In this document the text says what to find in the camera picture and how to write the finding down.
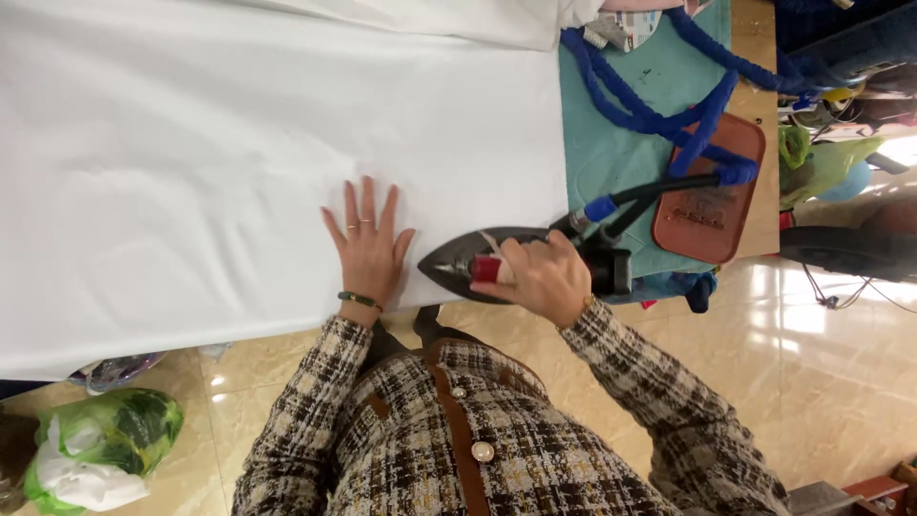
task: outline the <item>tiled floor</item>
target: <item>tiled floor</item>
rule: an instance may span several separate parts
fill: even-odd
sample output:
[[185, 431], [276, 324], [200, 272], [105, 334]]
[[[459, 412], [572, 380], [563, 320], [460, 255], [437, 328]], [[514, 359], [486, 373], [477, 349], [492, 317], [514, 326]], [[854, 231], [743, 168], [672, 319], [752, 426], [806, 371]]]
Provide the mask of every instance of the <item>tiled floor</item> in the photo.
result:
[[[826, 295], [841, 299], [858, 287], [850, 276], [820, 272], [816, 278]], [[917, 286], [878, 287], [917, 307]], [[917, 315], [872, 289], [851, 308], [828, 311], [815, 304], [798, 265], [770, 257], [726, 268], [711, 305], [704, 315], [691, 314], [683, 299], [615, 312], [738, 408], [788, 487], [820, 478], [844, 486], [917, 453]], [[396, 314], [391, 330], [417, 347], [411, 317]], [[440, 321], [530, 365], [556, 405], [598, 432], [641, 475], [648, 473], [648, 436], [605, 395], [551, 324], [519, 308], [472, 303], [448, 305]], [[140, 378], [139, 387], [180, 400], [187, 422], [149, 482], [152, 495], [107, 514], [227, 515], [242, 461], [315, 335], [237, 342], [218, 361], [180, 350]], [[5, 405], [32, 412], [82, 397], [79, 388], [57, 384]], [[17, 513], [33, 514], [29, 506]]]

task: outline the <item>green beaded bracelet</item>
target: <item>green beaded bracelet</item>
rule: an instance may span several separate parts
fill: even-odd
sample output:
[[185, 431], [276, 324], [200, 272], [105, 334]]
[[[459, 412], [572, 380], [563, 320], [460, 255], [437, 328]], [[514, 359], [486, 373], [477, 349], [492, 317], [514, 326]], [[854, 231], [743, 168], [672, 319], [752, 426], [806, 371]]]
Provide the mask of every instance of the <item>green beaded bracelet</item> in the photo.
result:
[[378, 308], [379, 311], [382, 310], [382, 307], [380, 307], [371, 297], [361, 296], [360, 294], [354, 294], [353, 292], [348, 292], [346, 290], [344, 292], [339, 292], [337, 294], [337, 298], [343, 301], [356, 301], [360, 303], [360, 305]]

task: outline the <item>pink fabric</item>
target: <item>pink fabric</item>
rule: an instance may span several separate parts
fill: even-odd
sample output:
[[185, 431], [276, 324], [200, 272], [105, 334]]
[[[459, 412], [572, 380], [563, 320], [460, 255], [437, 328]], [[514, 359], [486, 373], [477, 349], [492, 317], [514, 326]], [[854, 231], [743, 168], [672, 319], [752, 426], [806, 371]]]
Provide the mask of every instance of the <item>pink fabric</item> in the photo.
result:
[[701, 6], [700, 0], [605, 0], [602, 4], [602, 11], [659, 11], [684, 6], [688, 16], [694, 16], [700, 13], [707, 4]]

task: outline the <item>plaid jacket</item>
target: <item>plaid jacket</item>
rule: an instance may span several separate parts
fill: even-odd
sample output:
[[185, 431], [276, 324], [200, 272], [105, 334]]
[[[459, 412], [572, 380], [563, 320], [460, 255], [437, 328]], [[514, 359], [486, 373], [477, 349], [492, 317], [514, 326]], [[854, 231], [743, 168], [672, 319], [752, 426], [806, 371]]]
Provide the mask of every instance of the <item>plaid jacket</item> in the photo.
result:
[[603, 303], [562, 335], [649, 431], [652, 485], [497, 350], [440, 340], [357, 379], [370, 330], [332, 318], [252, 446], [233, 515], [790, 514], [735, 410], [678, 361]]

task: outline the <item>jacket sleeve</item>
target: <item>jacket sleeve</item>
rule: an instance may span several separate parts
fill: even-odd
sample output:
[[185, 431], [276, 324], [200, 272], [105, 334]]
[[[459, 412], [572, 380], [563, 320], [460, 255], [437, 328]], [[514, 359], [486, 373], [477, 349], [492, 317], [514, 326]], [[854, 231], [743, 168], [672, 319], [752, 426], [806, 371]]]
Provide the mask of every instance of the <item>jacket sleeve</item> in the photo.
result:
[[337, 415], [372, 332], [329, 319], [315, 347], [271, 408], [236, 482], [233, 516], [318, 514], [326, 505], [327, 460]]
[[735, 409], [597, 301], [561, 335], [653, 440], [649, 480], [686, 515], [789, 515]]

